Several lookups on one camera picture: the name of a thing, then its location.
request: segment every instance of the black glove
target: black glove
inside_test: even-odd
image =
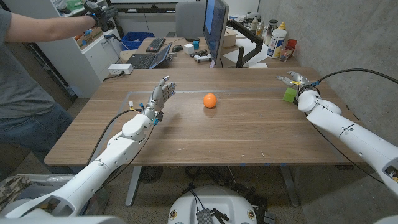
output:
[[[86,16],[91,16],[95,20],[95,25],[100,27],[103,32],[109,30],[109,19],[118,14],[118,9],[113,6],[102,9],[101,6],[90,1],[85,3],[85,9],[87,10]]]

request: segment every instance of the table leg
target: table leg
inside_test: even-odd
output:
[[[285,180],[285,186],[287,190],[287,195],[289,196],[290,204],[293,207],[300,206],[299,198],[297,197],[296,190],[294,188],[294,183],[292,179],[292,173],[290,172],[289,166],[281,166],[280,171],[282,172],[282,177]]]
[[[128,207],[130,207],[133,204],[134,198],[136,197],[141,169],[142,166],[134,166],[134,169],[132,170],[129,191],[127,192],[127,197],[125,202],[126,206]]]

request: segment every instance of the blue bin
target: blue bin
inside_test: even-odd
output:
[[[146,33],[146,32],[128,32],[121,40],[122,43],[128,46],[130,50],[134,50],[138,49],[142,41],[144,41],[144,39],[147,37],[155,37],[155,35],[153,33]],[[123,44],[122,47],[123,50],[128,50],[125,46],[123,46]]]

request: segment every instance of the desk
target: desk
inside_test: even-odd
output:
[[[139,46],[139,48],[136,51],[136,54],[146,54],[147,52],[145,51],[146,48],[148,48],[149,44],[154,40],[154,38],[145,38],[142,44]],[[181,37],[171,37],[171,38],[166,38],[166,41],[164,42],[164,46],[166,46],[168,43],[172,42],[172,48],[176,45],[181,45],[184,46],[185,44],[189,44],[191,42],[188,42],[185,40],[185,38]],[[206,49],[209,51],[206,40],[204,37],[200,37],[200,42],[199,42],[199,49],[195,50],[204,50]],[[238,50],[237,46],[234,47],[228,47],[228,48],[223,48],[221,51],[221,55],[230,53],[234,50]],[[204,63],[198,63],[195,61],[193,58],[191,58],[189,55],[187,55],[183,50],[177,52],[177,57],[173,58],[172,62],[170,64],[162,63],[156,68],[208,68],[210,66],[210,62],[204,62]],[[232,62],[231,60],[227,59],[224,56],[221,56],[221,60],[223,61],[224,68],[228,68],[230,66],[235,67],[236,64]],[[272,59],[272,58],[266,58],[265,60],[260,61],[259,63],[266,63],[269,68],[295,68],[295,67],[300,67],[299,62],[294,58],[288,59],[287,62],[281,62],[279,59]],[[221,68],[221,64],[216,65],[216,68]]]
[[[126,205],[131,205],[141,165],[282,165],[290,196],[298,206],[291,164],[349,164],[305,119],[296,106],[282,100],[286,86],[276,79],[291,68],[187,68],[135,70],[131,75],[104,82],[45,158],[50,166],[83,166],[107,123],[135,105],[146,103],[153,87],[166,75],[177,83],[177,94],[166,103],[163,122],[132,162],[132,180]],[[310,80],[319,78],[311,68],[294,68]],[[322,97],[334,102],[343,116],[359,122],[333,90],[322,83]],[[213,92],[216,108],[203,106]],[[116,120],[93,158],[135,112]],[[363,162],[338,139],[326,134],[354,162]]]

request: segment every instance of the monitor arm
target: monitor arm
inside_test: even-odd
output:
[[[263,39],[233,19],[228,20],[226,25],[236,29],[238,32],[240,32],[249,40],[251,40],[252,43],[256,43],[256,47],[245,56],[243,56],[244,47],[239,48],[239,55],[238,55],[238,61],[236,62],[236,68],[242,68],[246,62],[248,62],[250,59],[252,59],[254,56],[256,56],[256,54],[258,54],[261,51]]]

